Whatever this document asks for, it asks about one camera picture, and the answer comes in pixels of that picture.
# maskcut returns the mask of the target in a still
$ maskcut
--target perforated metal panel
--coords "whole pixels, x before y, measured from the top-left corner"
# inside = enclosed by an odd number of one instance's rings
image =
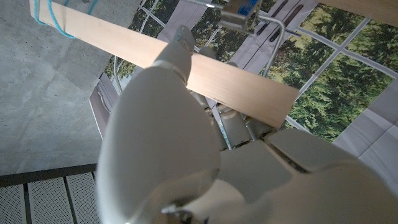
[[[95,183],[92,173],[67,177],[73,209],[79,224],[101,223],[95,202]]]
[[[73,224],[63,178],[28,184],[32,224]]]
[[[26,223],[24,186],[0,188],[0,224]]]

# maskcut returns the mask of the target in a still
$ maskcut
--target wooden stick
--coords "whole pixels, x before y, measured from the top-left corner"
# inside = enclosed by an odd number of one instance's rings
[[[68,34],[142,68],[152,65],[167,43],[52,3],[60,27]],[[34,0],[30,0],[34,16]],[[54,26],[46,0],[39,0],[40,21]],[[187,88],[263,121],[282,126],[299,91],[203,55],[192,56]]]
[[[398,27],[397,0],[317,0],[317,2]]]

